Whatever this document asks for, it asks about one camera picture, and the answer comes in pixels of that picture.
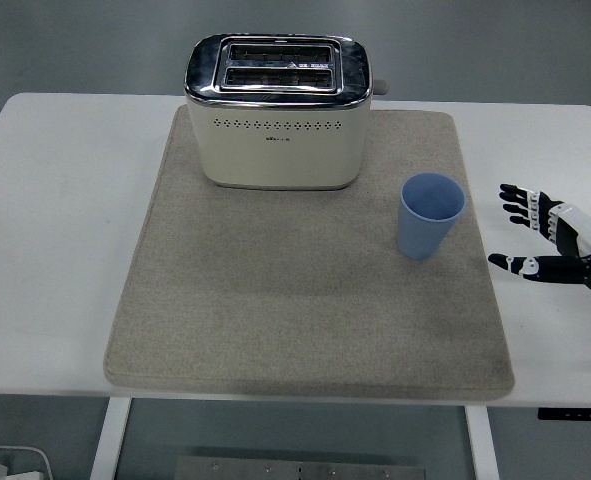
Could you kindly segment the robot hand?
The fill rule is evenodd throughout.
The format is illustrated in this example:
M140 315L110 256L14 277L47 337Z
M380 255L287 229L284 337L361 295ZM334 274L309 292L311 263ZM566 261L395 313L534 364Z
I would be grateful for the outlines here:
M488 261L525 280L584 285L591 290L591 217L571 203L543 191L502 184L499 197L509 221L552 243L556 256L509 256L493 253Z

